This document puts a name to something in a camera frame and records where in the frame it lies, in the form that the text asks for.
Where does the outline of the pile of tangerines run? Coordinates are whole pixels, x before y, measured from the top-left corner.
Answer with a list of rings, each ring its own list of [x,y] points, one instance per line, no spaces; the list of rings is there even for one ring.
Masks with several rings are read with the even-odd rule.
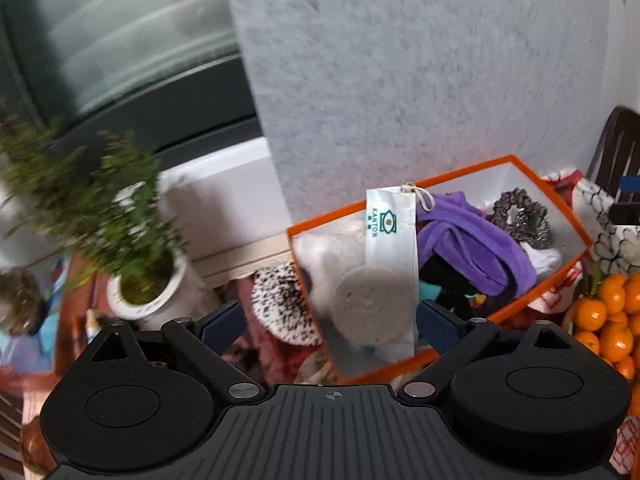
[[[588,275],[563,327],[628,382],[629,417],[639,416],[639,274]]]

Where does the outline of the glass vase plant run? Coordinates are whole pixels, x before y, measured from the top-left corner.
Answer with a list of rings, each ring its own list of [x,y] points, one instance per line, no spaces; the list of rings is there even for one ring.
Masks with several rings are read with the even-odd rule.
[[[46,319],[46,302],[35,275],[28,269],[2,269],[0,275],[1,330],[10,337],[32,336]]]

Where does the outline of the dark wooden chair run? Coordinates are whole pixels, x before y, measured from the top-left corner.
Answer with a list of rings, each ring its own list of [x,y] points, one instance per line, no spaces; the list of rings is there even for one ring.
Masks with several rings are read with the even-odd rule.
[[[588,174],[602,190],[621,203],[638,203],[639,192],[620,189],[622,177],[639,175],[639,114],[616,106],[604,125]]]

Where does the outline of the round beige sponge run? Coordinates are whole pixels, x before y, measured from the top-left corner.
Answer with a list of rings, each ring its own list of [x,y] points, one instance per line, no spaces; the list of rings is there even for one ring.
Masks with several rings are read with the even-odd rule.
[[[334,287],[330,312],[335,328],[349,342],[379,346],[408,335],[417,303],[411,278],[380,266],[360,266]]]

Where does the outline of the floral plush blanket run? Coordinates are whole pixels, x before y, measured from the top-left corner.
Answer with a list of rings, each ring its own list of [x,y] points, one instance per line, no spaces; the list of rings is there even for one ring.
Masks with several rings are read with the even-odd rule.
[[[542,314],[565,312],[584,277],[585,266],[597,262],[604,274],[639,273],[639,227],[614,226],[608,210],[614,200],[599,185],[588,180],[577,168],[563,169],[542,177],[570,206],[594,244],[562,282],[551,287],[528,306]]]

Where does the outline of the orange storage box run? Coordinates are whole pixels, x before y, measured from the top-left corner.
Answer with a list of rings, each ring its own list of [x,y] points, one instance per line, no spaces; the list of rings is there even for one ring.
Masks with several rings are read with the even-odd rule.
[[[439,256],[419,266],[419,297],[422,289],[430,286],[431,297],[444,300],[446,306],[456,307],[467,318],[477,314],[487,315],[493,321],[510,318],[559,284],[591,244],[570,207],[548,183],[513,155],[432,177],[416,186],[431,194],[462,192],[466,201],[479,209],[487,221],[495,201],[503,192],[514,188],[524,188],[532,200],[548,209],[552,247],[538,250],[526,243],[519,244],[534,266],[537,281],[518,298],[482,294]],[[288,229],[298,272],[310,279],[304,288],[307,309],[323,339],[335,375],[343,384],[390,382],[396,376],[432,362],[436,356],[434,350],[423,349],[425,339],[416,334],[414,356],[389,363],[376,356],[374,346],[349,342],[332,322],[330,307],[334,287],[349,271],[367,266],[364,261],[366,203],[367,200],[363,200]]]

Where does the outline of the purple fleece cloth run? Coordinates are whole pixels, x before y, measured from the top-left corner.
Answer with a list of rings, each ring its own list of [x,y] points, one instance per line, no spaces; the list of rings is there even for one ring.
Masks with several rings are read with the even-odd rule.
[[[534,266],[507,232],[487,221],[462,192],[416,199],[419,266],[439,256],[487,296],[524,295],[537,281]]]

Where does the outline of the white potted plant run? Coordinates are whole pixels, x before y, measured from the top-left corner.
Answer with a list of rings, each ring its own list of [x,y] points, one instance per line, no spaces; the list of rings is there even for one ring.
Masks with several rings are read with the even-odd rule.
[[[157,330],[207,311],[183,238],[158,210],[160,163],[129,136],[102,133],[99,165],[82,174],[79,148],[53,151],[52,130],[1,117],[1,179],[23,202],[20,221],[81,258],[81,278],[106,278],[108,307]]]

